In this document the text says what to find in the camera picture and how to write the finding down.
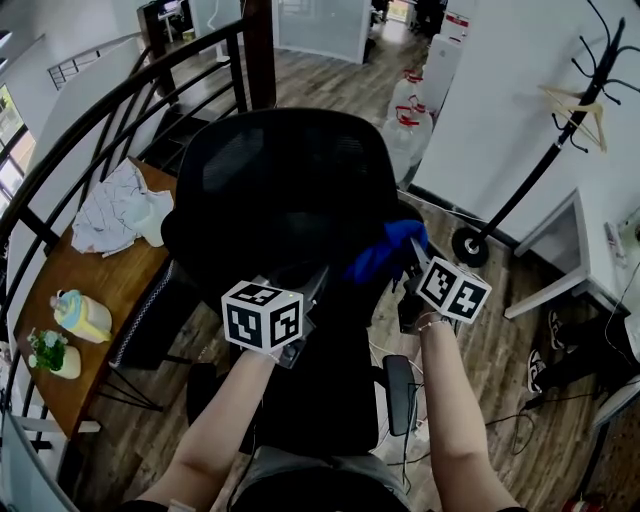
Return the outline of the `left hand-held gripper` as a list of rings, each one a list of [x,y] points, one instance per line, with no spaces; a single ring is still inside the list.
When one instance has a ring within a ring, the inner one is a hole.
[[[328,276],[329,266],[324,265],[294,290],[278,288],[262,276],[238,282],[221,297],[225,339],[292,368],[315,328],[308,314]]]

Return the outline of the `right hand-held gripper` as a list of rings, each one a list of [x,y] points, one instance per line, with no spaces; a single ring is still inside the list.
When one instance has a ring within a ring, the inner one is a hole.
[[[411,244],[419,267],[404,283],[405,294],[398,304],[400,331],[409,333],[415,325],[424,304],[457,322],[473,323],[486,303],[492,288],[478,275],[434,256],[431,260],[415,238]]]

